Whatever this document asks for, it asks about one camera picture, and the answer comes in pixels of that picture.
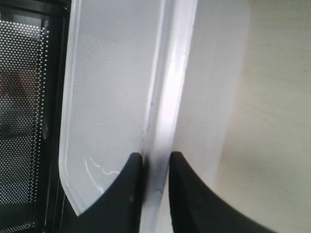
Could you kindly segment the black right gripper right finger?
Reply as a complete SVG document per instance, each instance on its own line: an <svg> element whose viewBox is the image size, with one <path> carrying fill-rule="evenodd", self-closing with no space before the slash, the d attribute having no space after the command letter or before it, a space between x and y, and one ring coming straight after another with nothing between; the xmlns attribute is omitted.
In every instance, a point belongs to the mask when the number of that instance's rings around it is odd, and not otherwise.
<svg viewBox="0 0 311 233"><path fill-rule="evenodd" d="M170 156L169 200L175 233L241 233L238 213L215 195L181 152Z"/></svg>

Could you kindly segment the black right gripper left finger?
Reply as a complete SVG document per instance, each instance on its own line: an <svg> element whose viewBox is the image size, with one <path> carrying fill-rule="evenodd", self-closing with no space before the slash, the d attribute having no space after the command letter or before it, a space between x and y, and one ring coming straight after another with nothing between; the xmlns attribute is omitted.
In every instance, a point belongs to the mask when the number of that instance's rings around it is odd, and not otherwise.
<svg viewBox="0 0 311 233"><path fill-rule="evenodd" d="M112 185L79 217L77 232L139 232L142 196L143 160L132 153Z"/></svg>

